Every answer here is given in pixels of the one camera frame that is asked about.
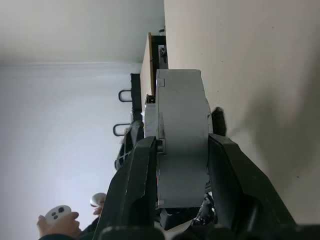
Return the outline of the person's left hand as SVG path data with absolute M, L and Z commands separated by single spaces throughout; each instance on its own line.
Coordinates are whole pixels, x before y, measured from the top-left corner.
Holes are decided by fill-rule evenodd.
M 105 198 L 101 198 L 96 202 L 93 202 L 93 204 L 91 204 L 91 206 L 94 207 L 93 215 L 99 216 L 101 214 L 104 202 L 105 202 Z

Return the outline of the person's right hand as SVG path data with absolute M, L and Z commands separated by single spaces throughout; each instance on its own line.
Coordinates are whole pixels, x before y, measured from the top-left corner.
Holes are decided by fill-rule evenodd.
M 80 223 L 77 221 L 78 212 L 71 212 L 55 224 L 48 224 L 43 215 L 38 217 L 38 240 L 79 240 L 81 236 Z

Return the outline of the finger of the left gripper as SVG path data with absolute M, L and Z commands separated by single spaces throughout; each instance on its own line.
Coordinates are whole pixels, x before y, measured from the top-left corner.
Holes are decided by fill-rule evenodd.
M 216 107 L 211 113 L 213 133 L 220 136 L 226 136 L 227 126 L 225 121 L 224 110 L 221 107 Z
M 129 158 L 136 143 L 144 138 L 144 124 L 141 120 L 134 121 L 125 129 L 123 135 L 116 134 L 116 136 L 123 137 L 119 153 L 114 161 L 114 167 L 118 171 Z

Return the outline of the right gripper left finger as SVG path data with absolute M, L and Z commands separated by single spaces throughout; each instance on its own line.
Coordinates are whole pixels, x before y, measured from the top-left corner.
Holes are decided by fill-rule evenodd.
M 112 178 L 92 240 L 158 240 L 157 140 L 140 140 Z

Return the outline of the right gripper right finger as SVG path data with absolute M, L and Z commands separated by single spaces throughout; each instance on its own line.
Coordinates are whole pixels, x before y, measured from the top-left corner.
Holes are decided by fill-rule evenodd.
M 208 170 L 223 227 L 245 233 L 296 223 L 269 178 L 228 137 L 209 135 Z

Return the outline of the white handheld controller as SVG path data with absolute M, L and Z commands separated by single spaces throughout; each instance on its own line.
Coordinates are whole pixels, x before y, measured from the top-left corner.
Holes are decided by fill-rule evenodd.
M 54 225 L 59 219 L 67 216 L 71 212 L 72 209 L 68 205 L 59 205 L 49 210 L 44 217 L 49 225 Z
M 105 193 L 103 192 L 96 193 L 91 197 L 90 205 L 95 208 L 100 207 L 104 204 L 105 199 L 106 199 Z

